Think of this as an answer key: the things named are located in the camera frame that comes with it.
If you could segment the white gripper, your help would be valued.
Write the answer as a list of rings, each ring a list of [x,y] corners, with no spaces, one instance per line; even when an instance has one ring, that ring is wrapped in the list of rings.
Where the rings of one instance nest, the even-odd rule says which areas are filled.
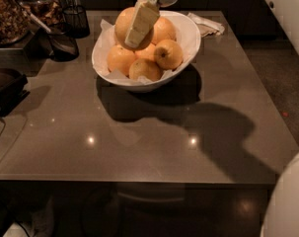
[[[134,7],[124,43],[130,48],[145,48],[151,42],[159,7],[169,7],[178,0],[138,0]]]

